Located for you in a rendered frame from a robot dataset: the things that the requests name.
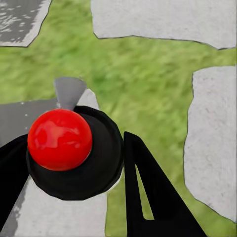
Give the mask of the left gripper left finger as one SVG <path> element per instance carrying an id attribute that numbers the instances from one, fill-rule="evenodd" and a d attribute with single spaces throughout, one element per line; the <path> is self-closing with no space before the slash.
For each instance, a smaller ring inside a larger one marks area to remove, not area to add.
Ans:
<path id="1" fill-rule="evenodd" d="M 29 176 L 27 141 L 28 134 L 0 148 L 0 232 Z"/>

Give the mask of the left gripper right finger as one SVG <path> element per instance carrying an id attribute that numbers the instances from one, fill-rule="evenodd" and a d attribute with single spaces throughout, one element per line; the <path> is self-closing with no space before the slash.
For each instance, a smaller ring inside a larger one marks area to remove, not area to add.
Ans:
<path id="1" fill-rule="evenodd" d="M 127 237 L 207 237 L 143 140 L 124 133 Z M 143 217 L 137 165 L 155 220 Z"/>

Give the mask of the insectifuge atomizer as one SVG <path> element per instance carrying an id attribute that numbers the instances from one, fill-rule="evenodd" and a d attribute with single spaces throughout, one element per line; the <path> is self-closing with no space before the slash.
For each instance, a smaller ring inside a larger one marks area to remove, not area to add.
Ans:
<path id="1" fill-rule="evenodd" d="M 86 90 L 79 78 L 53 81 L 60 109 L 41 115 L 28 133 L 26 161 L 36 185 L 63 201 L 82 201 L 109 191 L 124 163 L 118 125 L 103 111 L 77 106 Z"/>

